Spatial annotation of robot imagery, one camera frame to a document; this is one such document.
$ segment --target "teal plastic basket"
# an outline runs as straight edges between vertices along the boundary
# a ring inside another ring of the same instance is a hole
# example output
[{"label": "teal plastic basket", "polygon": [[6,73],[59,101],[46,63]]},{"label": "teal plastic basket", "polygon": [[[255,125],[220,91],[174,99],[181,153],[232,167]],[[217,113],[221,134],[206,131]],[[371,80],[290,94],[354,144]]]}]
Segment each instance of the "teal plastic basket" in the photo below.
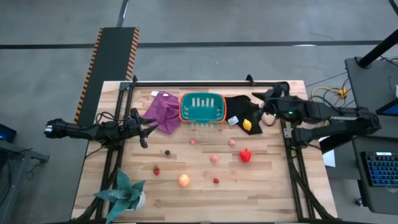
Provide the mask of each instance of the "teal plastic basket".
[{"label": "teal plastic basket", "polygon": [[186,93],[180,100],[180,119],[185,122],[221,123],[225,120],[225,98],[217,93]]}]

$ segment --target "potted plant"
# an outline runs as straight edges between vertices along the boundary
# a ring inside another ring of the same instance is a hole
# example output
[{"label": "potted plant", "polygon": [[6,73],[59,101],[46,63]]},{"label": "potted plant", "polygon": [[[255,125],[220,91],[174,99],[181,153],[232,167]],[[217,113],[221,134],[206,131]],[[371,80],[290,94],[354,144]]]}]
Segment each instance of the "potted plant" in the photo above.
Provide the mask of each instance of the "potted plant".
[{"label": "potted plant", "polygon": [[106,217],[106,224],[113,221],[124,210],[140,209],[145,203],[145,193],[142,191],[145,181],[130,184],[129,177],[118,169],[116,177],[118,188],[114,190],[103,190],[95,194],[96,197],[114,202],[114,207]]}]

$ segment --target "gray floor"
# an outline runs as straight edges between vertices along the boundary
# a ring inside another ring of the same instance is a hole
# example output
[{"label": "gray floor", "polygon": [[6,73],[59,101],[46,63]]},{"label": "gray floor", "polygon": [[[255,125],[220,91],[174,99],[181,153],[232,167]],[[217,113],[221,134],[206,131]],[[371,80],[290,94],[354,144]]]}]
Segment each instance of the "gray floor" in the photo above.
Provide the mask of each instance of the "gray floor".
[{"label": "gray floor", "polygon": [[[0,44],[93,43],[100,27],[115,26],[122,0],[2,0]],[[382,0],[130,0],[124,26],[141,27],[140,42],[381,40],[398,16]],[[345,71],[344,59],[374,46],[139,49],[140,80],[305,80]],[[86,141],[46,139],[44,124],[71,121],[91,58],[90,49],[0,50],[0,123],[18,131],[16,143],[51,154],[25,181],[13,223],[68,220]],[[398,55],[391,49],[386,57]],[[346,75],[308,87],[340,87]],[[339,217],[395,223],[353,201],[355,182],[330,179]]]}]

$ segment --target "yellow and black hazard stripe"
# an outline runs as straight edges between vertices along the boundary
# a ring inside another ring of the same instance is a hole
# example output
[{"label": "yellow and black hazard stripe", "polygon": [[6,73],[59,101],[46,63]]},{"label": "yellow and black hazard stripe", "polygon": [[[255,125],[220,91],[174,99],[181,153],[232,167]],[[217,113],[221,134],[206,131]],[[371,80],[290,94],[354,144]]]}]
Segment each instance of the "yellow and black hazard stripe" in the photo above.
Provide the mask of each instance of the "yellow and black hazard stripe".
[{"label": "yellow and black hazard stripe", "polygon": [[132,36],[129,62],[127,64],[127,72],[126,72],[126,80],[127,81],[132,80],[132,69],[134,68],[134,61],[136,59],[136,52],[137,52],[137,48],[138,48],[138,39],[139,39],[139,28],[136,27],[134,29],[134,34]]},{"label": "yellow and black hazard stripe", "polygon": [[95,42],[95,45],[94,45],[93,56],[91,57],[90,67],[88,68],[88,71],[87,71],[87,75],[86,75],[86,79],[85,79],[85,84],[83,85],[83,90],[81,91],[81,95],[80,95],[80,99],[79,99],[79,104],[77,105],[77,110],[76,110],[76,114],[75,114],[75,120],[73,121],[75,124],[77,124],[77,122],[78,122],[78,120],[79,120],[79,115],[80,115],[80,112],[81,112],[81,107],[83,106],[83,101],[84,101],[85,96],[86,96],[88,81],[90,80],[90,77],[91,77],[91,72],[92,72],[92,70],[93,70],[94,60],[95,60],[95,57],[96,57],[96,55],[97,55],[98,45],[100,44],[100,40],[101,40],[102,33],[103,33],[103,29],[100,29],[100,30],[99,30],[99,34],[98,34],[98,37],[97,37],[97,41]]}]

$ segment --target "wooden tabletop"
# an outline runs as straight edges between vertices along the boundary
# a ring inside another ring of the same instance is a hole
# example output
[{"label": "wooden tabletop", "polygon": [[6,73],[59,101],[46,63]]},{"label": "wooden tabletop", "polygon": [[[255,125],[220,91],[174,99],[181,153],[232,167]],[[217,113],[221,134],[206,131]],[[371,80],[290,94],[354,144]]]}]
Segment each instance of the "wooden tabletop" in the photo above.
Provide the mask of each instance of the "wooden tabletop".
[{"label": "wooden tabletop", "polygon": [[[307,99],[303,81],[288,81],[290,94]],[[98,112],[114,113],[120,82],[104,82]],[[267,87],[135,87],[132,108],[144,114],[154,99],[150,93],[164,90],[175,96],[189,92],[212,92],[224,96],[264,92]],[[147,139],[148,148],[140,147],[139,138],[126,141],[121,169],[132,182],[146,180],[146,203],[138,211],[125,211],[117,222],[275,222],[296,221],[294,200],[287,168],[284,142],[279,122],[263,133],[249,136],[238,126],[227,123],[192,125],[182,123],[172,134],[155,130]],[[191,145],[195,139],[198,144]],[[230,139],[236,141],[229,146]],[[100,144],[91,142],[87,153]],[[252,160],[243,164],[240,150],[249,149]],[[217,156],[216,164],[210,162]],[[303,150],[310,188],[320,203],[336,216],[322,154],[318,149]],[[106,149],[92,154],[84,163],[72,218],[78,217],[99,191]],[[158,166],[160,174],[153,174]],[[190,185],[181,187],[178,177],[187,174]],[[214,184],[213,179],[220,180]],[[302,199],[306,214],[305,200]]]}]

